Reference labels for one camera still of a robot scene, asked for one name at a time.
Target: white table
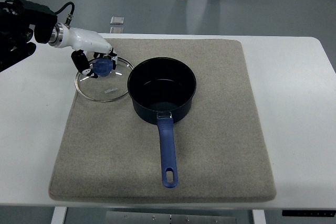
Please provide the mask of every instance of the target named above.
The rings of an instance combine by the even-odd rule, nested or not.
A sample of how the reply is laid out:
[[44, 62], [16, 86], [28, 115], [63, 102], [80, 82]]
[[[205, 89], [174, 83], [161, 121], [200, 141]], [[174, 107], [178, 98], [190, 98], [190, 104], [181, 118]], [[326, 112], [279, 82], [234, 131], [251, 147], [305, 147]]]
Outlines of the white table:
[[[336, 209], [336, 74], [310, 37], [102, 34], [105, 38], [241, 42], [276, 183], [260, 203], [111, 207]], [[48, 186], [75, 94], [71, 48], [37, 45], [0, 73], [0, 205], [104, 206], [54, 201]]]

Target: glass lid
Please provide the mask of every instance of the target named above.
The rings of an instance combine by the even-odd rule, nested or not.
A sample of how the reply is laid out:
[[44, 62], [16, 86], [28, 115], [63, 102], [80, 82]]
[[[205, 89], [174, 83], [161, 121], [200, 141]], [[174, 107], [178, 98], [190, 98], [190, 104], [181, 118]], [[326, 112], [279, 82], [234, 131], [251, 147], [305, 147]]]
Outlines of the glass lid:
[[[90, 60], [90, 67], [94, 68], [95, 59]], [[134, 66], [132, 63], [118, 57], [115, 70], [109, 66], [97, 66], [94, 72], [104, 72], [97, 79], [87, 77], [77, 72], [75, 86], [77, 91], [86, 99], [95, 102], [113, 102], [127, 94], [127, 80]]]

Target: blue handle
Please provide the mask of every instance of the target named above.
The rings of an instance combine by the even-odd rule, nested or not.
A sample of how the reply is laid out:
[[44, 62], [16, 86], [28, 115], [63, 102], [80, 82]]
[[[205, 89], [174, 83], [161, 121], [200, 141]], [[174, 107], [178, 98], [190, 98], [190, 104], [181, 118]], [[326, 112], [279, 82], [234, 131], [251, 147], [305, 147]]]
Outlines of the blue handle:
[[[157, 128], [160, 136], [162, 183], [165, 187], [177, 186], [177, 165], [174, 144], [174, 121], [172, 118], [159, 118]], [[173, 173], [173, 181], [168, 182], [167, 172]]]

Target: gray felt mat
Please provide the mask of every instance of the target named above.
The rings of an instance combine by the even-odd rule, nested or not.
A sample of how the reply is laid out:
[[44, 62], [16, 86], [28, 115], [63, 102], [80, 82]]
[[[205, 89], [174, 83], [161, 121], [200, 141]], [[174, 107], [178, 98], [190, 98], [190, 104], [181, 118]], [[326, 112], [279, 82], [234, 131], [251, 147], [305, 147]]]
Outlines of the gray felt mat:
[[49, 194], [107, 203], [267, 201], [272, 170], [246, 69], [235, 40], [109, 39], [134, 65], [171, 57], [195, 73], [188, 115], [174, 124], [179, 183], [161, 181], [159, 134], [134, 112], [129, 95], [112, 103], [76, 93]]

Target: black saucepan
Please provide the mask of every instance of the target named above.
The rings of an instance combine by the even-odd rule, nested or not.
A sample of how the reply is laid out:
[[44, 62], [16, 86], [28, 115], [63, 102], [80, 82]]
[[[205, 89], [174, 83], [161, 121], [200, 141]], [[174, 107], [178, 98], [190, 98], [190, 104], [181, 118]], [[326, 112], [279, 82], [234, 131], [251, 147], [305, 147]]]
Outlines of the black saucepan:
[[[130, 73], [128, 92], [136, 113], [159, 129], [162, 183], [172, 188], [178, 183], [173, 123], [185, 117], [196, 91], [192, 70], [179, 60], [152, 58]], [[173, 180], [167, 180], [172, 172]]]

